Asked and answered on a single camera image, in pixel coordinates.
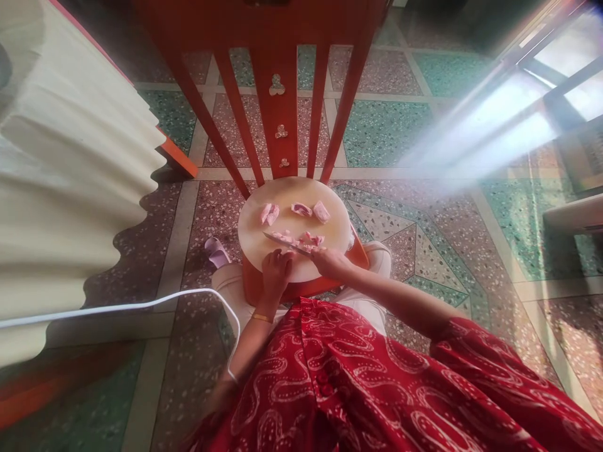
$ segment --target knife blade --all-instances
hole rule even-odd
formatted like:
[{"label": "knife blade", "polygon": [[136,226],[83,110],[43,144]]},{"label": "knife blade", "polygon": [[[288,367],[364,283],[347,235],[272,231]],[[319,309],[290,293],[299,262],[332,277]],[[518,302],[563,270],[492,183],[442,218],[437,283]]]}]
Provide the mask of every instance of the knife blade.
[{"label": "knife blade", "polygon": [[293,251],[295,251],[295,252],[297,252],[297,253],[301,254],[302,256],[306,256],[306,257],[311,257],[311,256],[312,256],[312,255],[311,255],[309,252],[307,252],[306,250],[303,250],[303,249],[301,249],[301,248],[299,248],[299,247],[297,247],[297,246],[295,246],[295,245],[293,245],[293,244],[291,244],[291,243],[289,243],[289,242],[285,242],[284,240],[277,239],[276,237],[274,237],[273,235],[270,235],[270,234],[269,234],[269,233],[267,233],[267,232],[264,232],[264,235],[265,235],[265,236],[267,236],[267,238],[269,238],[269,239],[270,239],[270,240],[272,240],[273,242],[276,242],[276,243],[278,243],[278,244],[281,244],[281,245],[283,245],[283,246],[285,246],[285,247],[289,248],[290,250],[293,250]]}]

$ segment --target left hand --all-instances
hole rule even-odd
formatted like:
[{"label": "left hand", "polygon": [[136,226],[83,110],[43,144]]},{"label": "left hand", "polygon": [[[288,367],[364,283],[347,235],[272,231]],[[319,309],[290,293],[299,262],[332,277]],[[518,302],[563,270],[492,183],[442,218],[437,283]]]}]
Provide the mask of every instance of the left hand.
[{"label": "left hand", "polygon": [[264,258],[262,262],[264,296],[256,306],[256,311],[271,312],[274,308],[276,312],[283,292],[289,284],[293,269],[293,254],[292,251],[282,253],[280,249],[276,249]]}]

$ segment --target round cutting board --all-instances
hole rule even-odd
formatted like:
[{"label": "round cutting board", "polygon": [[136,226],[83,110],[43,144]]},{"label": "round cutting board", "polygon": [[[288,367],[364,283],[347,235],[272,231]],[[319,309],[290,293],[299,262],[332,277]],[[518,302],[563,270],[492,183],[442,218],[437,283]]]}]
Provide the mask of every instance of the round cutting board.
[{"label": "round cutting board", "polygon": [[[313,215],[302,217],[291,211],[291,204],[300,202],[313,208],[322,201],[331,218],[322,224]],[[280,213],[272,226],[260,223],[260,214],[264,204],[278,204]],[[321,182],[305,177],[287,177],[266,181],[251,193],[239,215],[239,241],[241,249],[248,261],[262,271],[262,260],[271,251],[285,247],[268,239],[263,232],[291,232],[291,236],[299,238],[305,231],[312,235],[324,235],[321,246],[345,252],[350,241],[350,217],[343,201],[329,187]],[[296,254],[293,262],[292,283],[302,283],[320,277],[312,261]]]}]

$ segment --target gold bracelet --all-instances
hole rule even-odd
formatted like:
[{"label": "gold bracelet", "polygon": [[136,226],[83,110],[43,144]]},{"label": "gold bracelet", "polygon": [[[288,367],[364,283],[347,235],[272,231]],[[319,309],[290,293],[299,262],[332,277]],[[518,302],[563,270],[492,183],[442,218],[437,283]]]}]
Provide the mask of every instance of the gold bracelet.
[{"label": "gold bracelet", "polygon": [[274,320],[270,320],[270,318],[268,318],[266,316],[263,316],[262,314],[253,313],[251,315],[251,318],[255,318],[255,319],[258,319],[258,320],[267,321],[268,323],[274,323]]}]

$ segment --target cable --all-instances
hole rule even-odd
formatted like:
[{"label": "cable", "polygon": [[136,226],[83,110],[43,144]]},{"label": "cable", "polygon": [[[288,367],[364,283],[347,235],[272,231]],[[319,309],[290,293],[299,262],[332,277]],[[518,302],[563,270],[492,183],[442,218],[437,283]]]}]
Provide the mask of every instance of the cable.
[{"label": "cable", "polygon": [[12,326],[31,325],[33,323],[41,323],[41,322],[61,320],[61,319],[73,318],[73,317],[83,317],[83,316],[92,315],[92,314],[100,314],[100,313],[115,312],[115,311],[130,311],[132,309],[145,309],[145,308],[150,308],[152,306],[156,306],[157,304],[161,304],[164,301],[168,301],[169,299],[176,298],[181,295],[188,295],[188,294],[201,293],[201,292],[209,292],[209,293],[216,295],[218,297],[218,299],[222,302],[224,307],[230,311],[230,313],[232,314],[232,316],[234,317],[234,319],[237,322],[237,328],[238,328],[237,340],[234,343],[234,348],[232,349],[232,353],[231,353],[230,357],[228,358],[228,362],[226,363],[226,370],[228,371],[228,374],[231,376],[231,378],[234,380],[234,382],[236,384],[238,384],[239,382],[238,382],[237,378],[231,372],[231,360],[232,360],[232,357],[234,356],[234,352],[237,350],[237,347],[239,346],[239,337],[241,336],[241,322],[239,321],[239,318],[236,316],[236,314],[234,313],[232,308],[228,305],[228,303],[226,303],[226,300],[222,297],[222,295],[220,295],[215,290],[209,289],[209,288],[189,289],[189,290],[185,290],[185,291],[181,291],[181,292],[176,292],[171,295],[165,296],[163,298],[156,299],[154,301],[148,301],[147,303],[118,304],[115,306],[103,306],[101,308],[77,309],[75,311],[65,311],[65,312],[54,313],[54,314],[42,314],[42,315],[36,315],[36,316],[30,316],[30,317],[21,317],[21,318],[16,318],[16,319],[0,320],[0,330],[2,328],[10,328]]}]

